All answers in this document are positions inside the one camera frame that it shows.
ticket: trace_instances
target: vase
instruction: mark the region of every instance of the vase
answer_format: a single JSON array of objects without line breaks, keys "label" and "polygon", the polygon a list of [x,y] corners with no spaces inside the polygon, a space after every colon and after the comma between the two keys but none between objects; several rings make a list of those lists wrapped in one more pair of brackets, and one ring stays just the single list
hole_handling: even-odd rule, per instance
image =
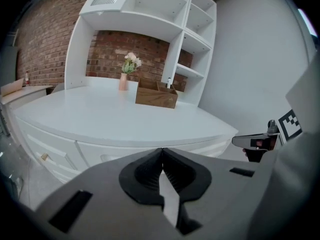
[{"label": "vase", "polygon": [[121,78],[119,81],[119,91],[127,90],[127,74],[121,73]]}]

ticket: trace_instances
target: red brick wall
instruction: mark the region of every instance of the red brick wall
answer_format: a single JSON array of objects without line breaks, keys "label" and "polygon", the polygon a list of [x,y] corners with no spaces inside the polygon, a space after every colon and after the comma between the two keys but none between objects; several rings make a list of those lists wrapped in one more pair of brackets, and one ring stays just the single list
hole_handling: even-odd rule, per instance
[{"label": "red brick wall", "polygon": [[[17,79],[29,73],[31,85],[64,82],[68,44],[79,12],[86,0],[41,0],[19,23],[16,45]],[[97,31],[88,55],[87,75],[120,78],[121,66],[127,52],[142,59],[142,66],[129,79],[139,77],[161,80],[169,44],[145,35]],[[190,66],[192,55],[182,51],[179,62]],[[183,91],[186,77],[176,75],[174,85]]]}]

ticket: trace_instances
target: wooden box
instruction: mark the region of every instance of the wooden box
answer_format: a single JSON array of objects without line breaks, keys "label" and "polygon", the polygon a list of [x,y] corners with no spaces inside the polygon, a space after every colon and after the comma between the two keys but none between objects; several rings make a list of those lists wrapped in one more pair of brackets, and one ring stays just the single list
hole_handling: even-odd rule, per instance
[{"label": "wooden box", "polygon": [[174,109],[178,94],[171,85],[170,89],[163,82],[140,78],[136,91],[135,103]]}]

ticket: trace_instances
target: drawer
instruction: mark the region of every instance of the drawer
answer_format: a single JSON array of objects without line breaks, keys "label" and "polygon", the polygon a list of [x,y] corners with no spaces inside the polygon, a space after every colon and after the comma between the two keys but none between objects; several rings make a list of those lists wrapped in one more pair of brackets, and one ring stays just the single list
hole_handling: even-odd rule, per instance
[{"label": "drawer", "polygon": [[51,134],[19,118],[17,122],[33,154],[47,153],[55,163],[77,171],[82,172],[88,168],[75,140]]},{"label": "drawer", "polygon": [[53,176],[56,177],[62,183],[67,183],[68,181],[72,180],[74,177],[81,173],[81,171],[73,170],[62,165],[58,165],[49,157],[43,160],[41,158],[41,155],[41,153],[35,152],[35,156],[41,162],[41,164],[44,165],[48,169],[48,171],[51,172]]},{"label": "drawer", "polygon": [[[188,151],[200,155],[207,155],[211,154],[207,147],[211,147],[211,149],[221,149],[223,150],[226,146],[226,143],[229,140],[223,139],[215,139],[209,141],[203,141],[198,143],[186,144],[186,145],[174,145],[168,146],[166,148],[175,148],[183,151]],[[155,147],[117,147],[117,146],[106,146],[106,145],[97,145],[97,144],[90,144],[78,141],[77,144],[80,147],[80,150],[88,162],[90,166],[95,166],[97,164],[111,161],[114,159],[118,159],[121,157],[129,156],[138,152],[153,150],[156,148],[164,148],[162,146],[155,146]]]}]

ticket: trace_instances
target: white wall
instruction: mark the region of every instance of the white wall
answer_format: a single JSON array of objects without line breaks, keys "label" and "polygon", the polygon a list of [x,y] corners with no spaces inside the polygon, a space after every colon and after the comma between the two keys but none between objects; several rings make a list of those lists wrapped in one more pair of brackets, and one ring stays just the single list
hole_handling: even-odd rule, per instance
[{"label": "white wall", "polygon": [[[286,0],[216,3],[215,45],[199,107],[238,135],[266,132],[269,120],[291,109],[285,95],[309,64],[303,32]],[[234,147],[220,157],[245,159]]]}]

